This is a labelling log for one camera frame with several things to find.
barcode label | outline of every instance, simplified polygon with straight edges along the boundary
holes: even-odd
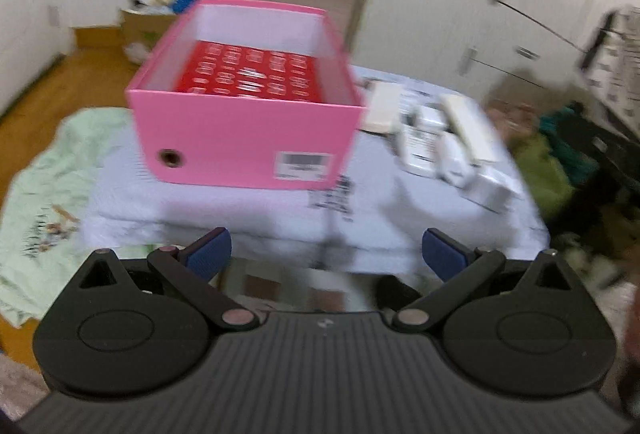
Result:
[[[322,181],[330,159],[331,154],[280,152],[276,155],[276,179]]]

white wardrobe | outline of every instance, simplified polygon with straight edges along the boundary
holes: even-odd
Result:
[[[510,83],[538,99],[575,78],[591,8],[592,0],[367,0],[353,63],[478,100]]]

pink box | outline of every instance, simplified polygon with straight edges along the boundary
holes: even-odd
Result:
[[[324,103],[174,92],[200,40],[316,58]],[[127,88],[148,168],[162,181],[262,189],[334,186],[364,107],[324,10],[199,0]]]

ribbed black surface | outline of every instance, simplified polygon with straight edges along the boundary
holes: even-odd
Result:
[[[169,388],[110,404],[53,394],[20,425],[33,434],[609,434],[629,423],[596,393],[494,396],[452,372],[427,337],[397,334],[377,313],[272,313],[258,330],[222,337]]]

wooden floor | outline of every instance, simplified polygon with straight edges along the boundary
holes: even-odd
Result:
[[[51,143],[62,118],[84,107],[126,106],[124,88],[137,67],[119,48],[81,49],[34,85],[0,119],[0,194],[14,175]],[[0,347],[36,367],[31,337],[36,322],[16,330],[0,317]]]

